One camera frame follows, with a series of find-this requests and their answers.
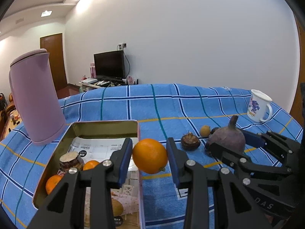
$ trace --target red floor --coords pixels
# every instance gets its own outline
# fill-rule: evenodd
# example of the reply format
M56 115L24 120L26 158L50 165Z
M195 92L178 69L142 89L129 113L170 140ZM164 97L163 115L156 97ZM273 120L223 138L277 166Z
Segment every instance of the red floor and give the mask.
M79 88L74 86L67 86L59 91L56 92L58 99L62 99L68 97L70 95L77 95L79 94Z

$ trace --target ceiling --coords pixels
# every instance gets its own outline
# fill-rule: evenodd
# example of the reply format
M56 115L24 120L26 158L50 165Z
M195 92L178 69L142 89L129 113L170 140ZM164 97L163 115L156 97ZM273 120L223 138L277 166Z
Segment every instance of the ceiling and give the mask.
M30 23L63 18L77 2L78 0L14 0L0 21L0 37ZM41 17L41 13L46 10L52 10L52 14Z

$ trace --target tangerine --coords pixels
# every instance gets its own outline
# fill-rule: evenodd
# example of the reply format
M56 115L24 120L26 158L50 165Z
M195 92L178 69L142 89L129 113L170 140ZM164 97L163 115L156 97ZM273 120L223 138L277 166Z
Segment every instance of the tangerine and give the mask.
M45 184L45 190L47 191L47 194L51 194L52 190L56 187L62 178L63 177L60 175L54 175L47 180L47 183Z
M83 170L93 169L95 166L99 164L99 161L90 160L83 166Z
M147 174L164 171L167 164L164 146L154 139L140 140L132 150L132 158L138 169Z

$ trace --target brown door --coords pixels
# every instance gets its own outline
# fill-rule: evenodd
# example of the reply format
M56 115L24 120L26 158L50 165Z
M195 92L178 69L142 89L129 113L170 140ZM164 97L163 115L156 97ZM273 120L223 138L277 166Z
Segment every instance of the brown door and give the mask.
M40 38L40 48L50 53L49 61L55 90L67 87L67 77L63 62L63 34L54 34Z
M300 71L299 71L299 80L298 87L296 88L296 93L294 101L290 110L290 115L296 119L296 121L304 126L304 119L302 117L302 96L300 83L305 82L305 31L301 27L300 23L296 19L296 25L299 32L299 41L300 41Z

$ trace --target black cable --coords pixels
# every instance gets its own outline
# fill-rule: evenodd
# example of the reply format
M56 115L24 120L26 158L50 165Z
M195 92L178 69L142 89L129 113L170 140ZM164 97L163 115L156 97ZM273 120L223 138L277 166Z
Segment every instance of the black cable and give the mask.
M129 75L129 73L130 73L130 63L129 63L129 60L128 60L128 58L127 58L127 56L126 56L126 54L124 53L124 55L125 55L125 57L126 57L126 59L127 59L127 62L128 62L128 64L129 64L129 71L128 71L128 74L126 75L126 77L125 77L125 79L128 77L128 75Z

